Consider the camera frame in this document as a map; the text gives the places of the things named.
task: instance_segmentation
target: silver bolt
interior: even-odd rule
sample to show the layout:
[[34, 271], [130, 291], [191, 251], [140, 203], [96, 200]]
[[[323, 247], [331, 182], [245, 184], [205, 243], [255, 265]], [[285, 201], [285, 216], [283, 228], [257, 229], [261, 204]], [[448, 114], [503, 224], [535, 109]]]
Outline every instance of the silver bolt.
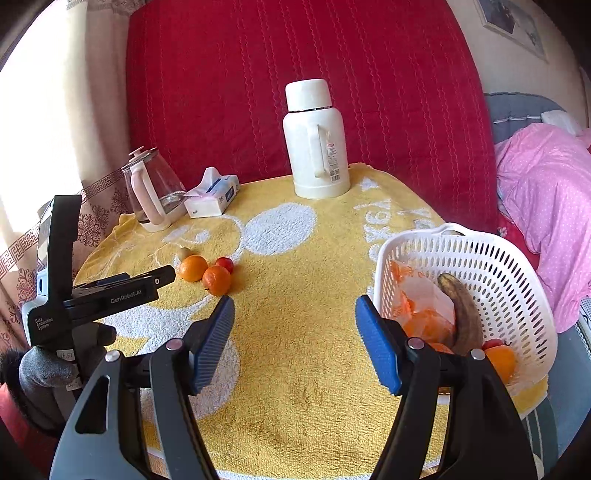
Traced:
[[105, 360], [107, 360], [108, 362], [114, 362], [115, 360], [118, 360], [120, 356], [120, 351], [111, 350], [110, 352], [107, 352], [107, 354], [105, 355]]
[[423, 342], [419, 337], [412, 337], [408, 339], [408, 346], [413, 350], [420, 350], [425, 346], [425, 342]]
[[470, 355], [474, 360], [484, 360], [486, 358], [486, 353], [479, 348], [473, 348], [470, 350]]
[[170, 350], [174, 352], [183, 346], [183, 339], [182, 338], [172, 338], [168, 342], [166, 342], [166, 350]]

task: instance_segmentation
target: kettle lid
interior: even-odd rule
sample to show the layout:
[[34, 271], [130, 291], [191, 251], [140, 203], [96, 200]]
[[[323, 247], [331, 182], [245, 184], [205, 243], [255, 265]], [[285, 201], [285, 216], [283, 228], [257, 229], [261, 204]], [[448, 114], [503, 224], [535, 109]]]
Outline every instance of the kettle lid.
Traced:
[[139, 161], [143, 161], [144, 163], [146, 163], [147, 161], [152, 160], [152, 158], [154, 158], [156, 156], [156, 154], [158, 153], [158, 149], [156, 147], [150, 148], [149, 150], [142, 152], [143, 147], [144, 146], [142, 145], [141, 147], [137, 148], [136, 150], [133, 150], [133, 152], [130, 153], [129, 156], [133, 155], [134, 157], [121, 168], [127, 170], [128, 168], [130, 168], [132, 165], [135, 165]]
[[332, 106], [329, 86], [324, 79], [301, 80], [285, 86], [287, 109], [302, 112]]

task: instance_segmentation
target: beige curtain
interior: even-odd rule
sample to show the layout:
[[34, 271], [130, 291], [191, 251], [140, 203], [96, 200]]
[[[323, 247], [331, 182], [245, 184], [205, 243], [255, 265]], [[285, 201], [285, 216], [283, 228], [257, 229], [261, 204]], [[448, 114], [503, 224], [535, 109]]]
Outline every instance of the beige curtain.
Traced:
[[36, 295], [37, 209], [81, 193], [73, 276], [129, 211], [125, 52], [144, 3], [56, 0], [0, 72], [11, 89], [0, 93], [0, 351], [27, 347], [20, 307]]

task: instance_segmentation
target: pink blanket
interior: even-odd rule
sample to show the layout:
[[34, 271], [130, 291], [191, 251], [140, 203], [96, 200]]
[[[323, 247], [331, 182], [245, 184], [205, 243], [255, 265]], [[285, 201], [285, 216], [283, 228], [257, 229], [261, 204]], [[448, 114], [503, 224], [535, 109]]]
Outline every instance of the pink blanket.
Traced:
[[537, 274], [558, 333], [576, 323], [579, 303], [591, 293], [591, 155], [585, 142], [558, 127], [532, 124], [495, 146], [503, 204], [527, 247], [540, 254]]

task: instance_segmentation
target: orange plastic bag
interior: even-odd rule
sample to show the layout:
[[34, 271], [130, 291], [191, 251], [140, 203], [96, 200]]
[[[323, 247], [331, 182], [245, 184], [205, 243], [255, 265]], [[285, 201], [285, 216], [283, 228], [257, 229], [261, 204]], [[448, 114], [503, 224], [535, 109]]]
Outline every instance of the orange plastic bag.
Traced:
[[397, 286], [391, 318], [409, 337], [451, 347], [456, 325], [452, 300], [409, 265], [392, 261], [390, 270]]

